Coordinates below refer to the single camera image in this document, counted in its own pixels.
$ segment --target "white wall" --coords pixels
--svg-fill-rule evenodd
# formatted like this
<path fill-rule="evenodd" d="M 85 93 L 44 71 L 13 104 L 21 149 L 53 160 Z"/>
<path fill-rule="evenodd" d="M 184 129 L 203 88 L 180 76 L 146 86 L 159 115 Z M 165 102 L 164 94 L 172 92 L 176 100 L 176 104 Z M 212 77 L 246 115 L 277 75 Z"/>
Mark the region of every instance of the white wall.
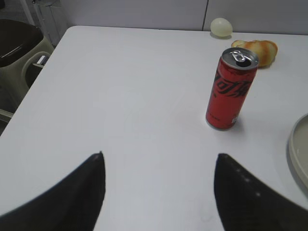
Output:
<path fill-rule="evenodd" d="M 236 32 L 308 35 L 308 0 L 209 0 L 204 30 L 218 17 Z"/>
<path fill-rule="evenodd" d="M 61 0 L 73 25 L 202 30 L 207 0 Z"/>

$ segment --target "can pull tab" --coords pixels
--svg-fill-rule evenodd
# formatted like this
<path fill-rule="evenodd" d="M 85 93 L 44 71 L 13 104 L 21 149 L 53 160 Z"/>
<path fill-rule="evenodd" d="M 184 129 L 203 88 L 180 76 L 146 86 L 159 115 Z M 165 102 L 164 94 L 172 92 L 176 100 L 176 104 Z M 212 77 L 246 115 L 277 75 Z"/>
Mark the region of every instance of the can pull tab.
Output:
<path fill-rule="evenodd" d="M 246 60 L 245 56 L 243 56 L 243 54 L 240 51 L 233 51 L 232 56 L 237 62 L 240 63 L 243 63 Z"/>

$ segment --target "floor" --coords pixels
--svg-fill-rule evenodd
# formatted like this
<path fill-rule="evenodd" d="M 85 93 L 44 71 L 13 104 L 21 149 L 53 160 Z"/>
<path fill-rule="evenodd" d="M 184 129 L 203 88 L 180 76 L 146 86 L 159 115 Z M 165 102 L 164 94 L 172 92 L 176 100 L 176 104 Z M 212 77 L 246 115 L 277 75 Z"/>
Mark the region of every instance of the floor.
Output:
<path fill-rule="evenodd" d="M 26 14 L 24 13 L 23 7 L 19 0 L 4 0 L 5 7 L 0 9 L 0 19 L 11 19 L 28 23 Z M 26 0 L 26 3 L 31 11 L 35 25 L 39 26 L 39 20 L 35 13 L 31 0 Z"/>
<path fill-rule="evenodd" d="M 5 7 L 0 9 L 0 19 L 11 19 L 15 21 L 20 21 L 28 23 L 26 14 L 24 13 L 23 7 L 19 0 L 4 0 Z M 31 11 L 34 23 L 39 26 L 39 20 L 35 13 L 33 4 L 31 0 L 26 0 L 29 10 Z M 9 112 L 15 112 L 12 104 L 9 100 L 8 94 L 0 86 L 0 108 Z M 0 136 L 6 127 L 6 123 L 0 121 Z"/>

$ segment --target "chair seat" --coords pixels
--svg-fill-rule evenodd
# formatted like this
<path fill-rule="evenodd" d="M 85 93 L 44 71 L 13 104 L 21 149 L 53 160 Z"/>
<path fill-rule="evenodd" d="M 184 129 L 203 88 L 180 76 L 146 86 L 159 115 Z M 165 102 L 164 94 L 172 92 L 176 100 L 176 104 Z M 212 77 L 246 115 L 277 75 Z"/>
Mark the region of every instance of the chair seat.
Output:
<path fill-rule="evenodd" d="M 8 66 L 24 56 L 43 38 L 36 26 L 0 19 L 0 67 Z"/>

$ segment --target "can lid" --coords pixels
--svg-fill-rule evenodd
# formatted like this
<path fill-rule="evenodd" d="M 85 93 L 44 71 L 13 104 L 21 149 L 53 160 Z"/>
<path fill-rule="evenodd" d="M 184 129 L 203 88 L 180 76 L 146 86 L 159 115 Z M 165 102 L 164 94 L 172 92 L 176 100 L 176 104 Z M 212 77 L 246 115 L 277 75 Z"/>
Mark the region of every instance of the can lid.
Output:
<path fill-rule="evenodd" d="M 238 70 L 254 69 L 259 64 L 256 53 L 240 47 L 226 49 L 221 58 L 228 66 Z"/>

